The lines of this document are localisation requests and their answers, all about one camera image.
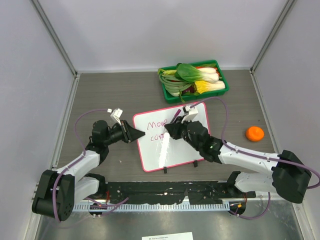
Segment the magenta capped whiteboard marker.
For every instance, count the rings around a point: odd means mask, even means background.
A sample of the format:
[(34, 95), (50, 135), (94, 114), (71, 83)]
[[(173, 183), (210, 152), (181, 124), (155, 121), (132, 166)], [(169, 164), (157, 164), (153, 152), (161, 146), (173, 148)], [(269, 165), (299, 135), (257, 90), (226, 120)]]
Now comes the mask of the magenta capped whiteboard marker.
[(178, 110), (175, 112), (175, 114), (173, 115), (172, 119), (171, 119), (168, 123), (166, 123), (166, 124), (171, 124), (171, 122), (174, 121), (174, 120), (179, 116), (180, 113), (181, 113), (181, 109), (178, 109)]

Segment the pink framed whiteboard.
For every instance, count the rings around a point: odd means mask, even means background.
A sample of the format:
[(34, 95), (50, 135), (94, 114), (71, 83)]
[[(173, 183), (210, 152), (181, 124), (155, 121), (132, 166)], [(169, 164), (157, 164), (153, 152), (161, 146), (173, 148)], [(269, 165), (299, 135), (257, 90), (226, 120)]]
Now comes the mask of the pink framed whiteboard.
[(202, 161), (204, 158), (183, 139), (169, 137), (165, 124), (170, 123), (177, 111), (184, 115), (183, 106), (177, 105), (133, 116), (135, 129), (145, 132), (137, 140), (142, 168), (145, 172), (154, 172), (164, 168)]

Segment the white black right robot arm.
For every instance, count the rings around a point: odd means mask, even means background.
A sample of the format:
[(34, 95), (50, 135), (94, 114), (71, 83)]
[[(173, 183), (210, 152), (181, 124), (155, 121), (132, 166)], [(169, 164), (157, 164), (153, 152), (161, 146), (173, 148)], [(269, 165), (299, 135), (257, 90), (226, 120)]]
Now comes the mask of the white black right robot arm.
[(164, 127), (171, 138), (184, 140), (208, 162), (253, 171), (230, 176), (231, 182), (225, 186), (230, 197), (247, 192), (269, 192), (291, 203), (303, 202), (312, 173), (293, 152), (264, 153), (239, 147), (211, 136), (199, 121), (183, 121), (181, 117)]

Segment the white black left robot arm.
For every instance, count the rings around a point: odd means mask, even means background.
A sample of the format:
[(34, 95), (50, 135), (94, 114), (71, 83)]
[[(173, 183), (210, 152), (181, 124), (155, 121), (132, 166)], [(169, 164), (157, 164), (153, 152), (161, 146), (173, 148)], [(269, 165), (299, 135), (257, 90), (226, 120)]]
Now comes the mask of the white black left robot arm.
[(33, 213), (65, 221), (74, 205), (89, 196), (100, 200), (107, 192), (105, 177), (90, 171), (103, 163), (109, 146), (119, 141), (131, 143), (143, 137), (144, 131), (121, 120), (113, 127), (104, 120), (92, 126), (85, 151), (68, 165), (57, 170), (45, 170), (39, 180), (31, 210)]

